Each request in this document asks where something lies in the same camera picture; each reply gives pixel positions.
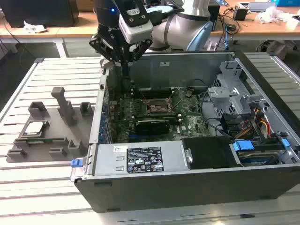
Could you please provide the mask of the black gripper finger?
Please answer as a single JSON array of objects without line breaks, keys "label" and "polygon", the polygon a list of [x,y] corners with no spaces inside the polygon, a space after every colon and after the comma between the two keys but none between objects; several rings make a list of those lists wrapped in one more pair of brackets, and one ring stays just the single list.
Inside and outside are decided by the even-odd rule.
[{"label": "black gripper finger", "polygon": [[126,62],[124,61],[124,52],[121,49],[121,42],[115,32],[111,34],[97,33],[90,39],[90,46],[110,62],[121,68],[121,74],[126,76]]},{"label": "black gripper finger", "polygon": [[126,77],[129,77],[129,67],[138,61],[146,50],[152,45],[152,39],[146,39],[126,46]]}]

